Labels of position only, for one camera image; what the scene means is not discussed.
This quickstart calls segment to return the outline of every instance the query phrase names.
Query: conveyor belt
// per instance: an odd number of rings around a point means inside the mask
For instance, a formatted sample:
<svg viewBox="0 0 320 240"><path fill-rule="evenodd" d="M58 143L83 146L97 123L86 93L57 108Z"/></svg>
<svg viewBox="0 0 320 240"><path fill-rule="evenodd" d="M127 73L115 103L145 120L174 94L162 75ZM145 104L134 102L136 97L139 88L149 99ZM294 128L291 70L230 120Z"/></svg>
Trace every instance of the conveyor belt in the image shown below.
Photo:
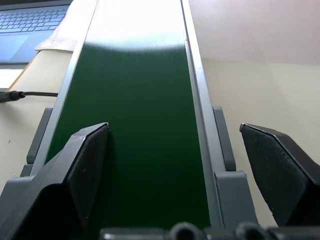
<svg viewBox="0 0 320 240"><path fill-rule="evenodd" d="M108 122L89 233L210 225L179 0L100 0L47 155Z"/></svg>

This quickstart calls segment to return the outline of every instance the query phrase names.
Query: paper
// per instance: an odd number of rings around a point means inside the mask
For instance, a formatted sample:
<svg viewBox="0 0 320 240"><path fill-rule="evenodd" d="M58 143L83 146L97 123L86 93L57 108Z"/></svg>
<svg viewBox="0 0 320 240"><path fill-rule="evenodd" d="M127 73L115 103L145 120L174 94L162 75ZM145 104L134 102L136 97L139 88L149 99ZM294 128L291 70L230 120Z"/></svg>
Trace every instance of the paper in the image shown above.
<svg viewBox="0 0 320 240"><path fill-rule="evenodd" d="M74 51L77 40L87 31L98 0L73 0L65 18L54 32L35 50Z"/></svg>
<svg viewBox="0 0 320 240"><path fill-rule="evenodd" d="M17 79L23 69L0 69L0 89L7 89Z"/></svg>

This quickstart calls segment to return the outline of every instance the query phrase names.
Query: keyboard key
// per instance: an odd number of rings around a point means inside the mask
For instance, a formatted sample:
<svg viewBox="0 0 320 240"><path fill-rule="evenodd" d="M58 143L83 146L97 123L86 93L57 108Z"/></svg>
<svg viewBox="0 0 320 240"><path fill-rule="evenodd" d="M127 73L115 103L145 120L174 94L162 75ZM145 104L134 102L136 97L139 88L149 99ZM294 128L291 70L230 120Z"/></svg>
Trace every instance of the keyboard key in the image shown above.
<svg viewBox="0 0 320 240"><path fill-rule="evenodd" d="M21 32L21 28L15 28L15 29L0 29L0 34L3 33L17 33L17 32Z"/></svg>
<svg viewBox="0 0 320 240"><path fill-rule="evenodd" d="M62 20L61 17L57 17L57 18L50 19L50 22L60 22L61 20Z"/></svg>
<svg viewBox="0 0 320 240"><path fill-rule="evenodd" d="M40 26L40 27L36 27L34 30L35 31L44 31L44 30L48 30L49 27L48 26Z"/></svg>
<svg viewBox="0 0 320 240"><path fill-rule="evenodd" d="M58 26L60 22L54 21L54 22L46 22L44 26Z"/></svg>

